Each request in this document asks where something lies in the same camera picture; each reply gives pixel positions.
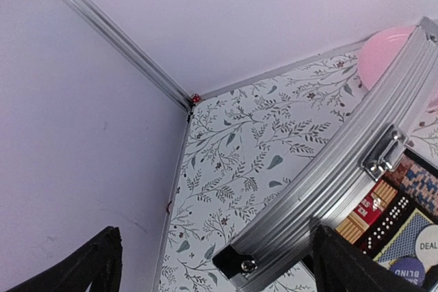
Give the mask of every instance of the black object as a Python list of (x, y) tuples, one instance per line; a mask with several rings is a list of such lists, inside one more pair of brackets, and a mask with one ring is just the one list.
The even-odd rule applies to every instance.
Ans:
[(118, 228), (107, 227), (52, 268), (7, 292), (118, 292), (122, 245)]
[(375, 263), (326, 226), (315, 232), (313, 261), (318, 292), (425, 292)]

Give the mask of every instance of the latch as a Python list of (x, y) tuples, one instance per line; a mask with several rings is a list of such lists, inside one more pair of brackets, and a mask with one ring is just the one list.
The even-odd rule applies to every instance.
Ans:
[(362, 162), (362, 168), (378, 181), (385, 171), (394, 171), (402, 159), (406, 135), (391, 124), (372, 147)]

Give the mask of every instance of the floral tablecloth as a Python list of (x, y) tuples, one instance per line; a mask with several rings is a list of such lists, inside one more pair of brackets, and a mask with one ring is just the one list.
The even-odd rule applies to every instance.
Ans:
[[(292, 181), (365, 94), (351, 51), (197, 105), (159, 291), (233, 291), (211, 264), (214, 252)], [(410, 143), (438, 163), (434, 111), (424, 114)], [(315, 282), (299, 263), (266, 291), (311, 292)]]

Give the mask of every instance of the white wall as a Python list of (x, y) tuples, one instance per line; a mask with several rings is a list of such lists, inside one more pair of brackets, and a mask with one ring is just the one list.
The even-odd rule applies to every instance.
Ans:
[(189, 93), (205, 93), (391, 27), (438, 0), (93, 0)]
[(0, 291), (119, 226), (151, 291), (187, 114), (61, 0), (0, 0)]

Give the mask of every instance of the pink round object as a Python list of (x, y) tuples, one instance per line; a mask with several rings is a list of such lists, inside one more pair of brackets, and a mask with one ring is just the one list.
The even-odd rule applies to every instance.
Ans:
[[(363, 45), (357, 58), (357, 69), (364, 86), (371, 90), (400, 52), (415, 26), (392, 27), (373, 35)], [(429, 108), (438, 106), (438, 92)]]

